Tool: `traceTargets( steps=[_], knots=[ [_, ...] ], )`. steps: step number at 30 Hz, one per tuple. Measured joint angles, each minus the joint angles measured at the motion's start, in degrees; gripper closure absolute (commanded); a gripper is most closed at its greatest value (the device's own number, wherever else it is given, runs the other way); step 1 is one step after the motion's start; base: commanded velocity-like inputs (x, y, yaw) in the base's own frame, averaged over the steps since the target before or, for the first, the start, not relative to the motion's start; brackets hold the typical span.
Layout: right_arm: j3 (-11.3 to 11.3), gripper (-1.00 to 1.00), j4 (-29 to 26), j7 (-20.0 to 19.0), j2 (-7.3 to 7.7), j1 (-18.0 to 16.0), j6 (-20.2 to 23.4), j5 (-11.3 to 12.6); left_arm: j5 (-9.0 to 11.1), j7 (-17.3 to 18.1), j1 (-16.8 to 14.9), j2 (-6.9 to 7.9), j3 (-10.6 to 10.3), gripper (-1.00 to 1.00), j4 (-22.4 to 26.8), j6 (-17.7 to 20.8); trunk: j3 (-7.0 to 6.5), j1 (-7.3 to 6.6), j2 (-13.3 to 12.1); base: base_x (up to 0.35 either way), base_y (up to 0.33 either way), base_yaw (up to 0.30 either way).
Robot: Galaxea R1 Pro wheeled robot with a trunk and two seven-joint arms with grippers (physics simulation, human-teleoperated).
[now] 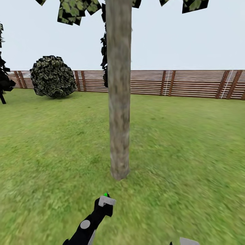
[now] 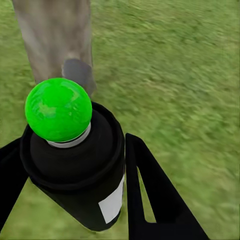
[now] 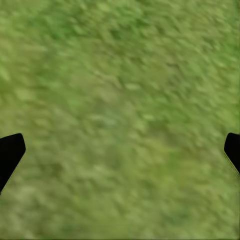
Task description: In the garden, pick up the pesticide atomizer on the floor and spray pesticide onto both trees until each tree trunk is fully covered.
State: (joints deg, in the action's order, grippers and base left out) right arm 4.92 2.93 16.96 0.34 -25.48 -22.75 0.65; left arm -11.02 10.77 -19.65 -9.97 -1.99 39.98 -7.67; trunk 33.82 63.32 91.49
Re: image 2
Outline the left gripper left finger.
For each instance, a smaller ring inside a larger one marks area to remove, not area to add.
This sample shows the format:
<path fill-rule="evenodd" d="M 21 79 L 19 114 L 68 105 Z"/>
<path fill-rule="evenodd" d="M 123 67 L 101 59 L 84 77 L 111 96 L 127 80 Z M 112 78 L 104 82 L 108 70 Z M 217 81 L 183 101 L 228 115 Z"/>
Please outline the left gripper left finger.
<path fill-rule="evenodd" d="M 0 148 L 0 231 L 29 175 L 20 156 L 21 137 Z"/>

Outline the pesticide atomizer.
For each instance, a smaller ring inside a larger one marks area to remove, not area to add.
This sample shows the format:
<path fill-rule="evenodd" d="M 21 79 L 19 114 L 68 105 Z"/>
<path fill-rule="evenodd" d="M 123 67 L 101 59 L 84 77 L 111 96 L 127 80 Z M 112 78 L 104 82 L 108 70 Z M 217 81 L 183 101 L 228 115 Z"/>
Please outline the pesticide atomizer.
<path fill-rule="evenodd" d="M 93 68 L 71 58 L 62 72 L 63 78 L 46 79 L 27 97 L 19 155 L 38 188 L 85 227 L 101 232 L 121 213 L 125 136 L 114 114 L 83 89 Z"/>

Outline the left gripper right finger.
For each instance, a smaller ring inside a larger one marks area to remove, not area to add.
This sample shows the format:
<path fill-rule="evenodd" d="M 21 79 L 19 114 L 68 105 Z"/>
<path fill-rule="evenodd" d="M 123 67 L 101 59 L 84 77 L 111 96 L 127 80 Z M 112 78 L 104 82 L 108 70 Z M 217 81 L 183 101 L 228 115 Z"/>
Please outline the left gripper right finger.
<path fill-rule="evenodd" d="M 126 133 L 129 240 L 210 240 L 145 142 Z M 145 220 L 139 167 L 156 223 Z"/>

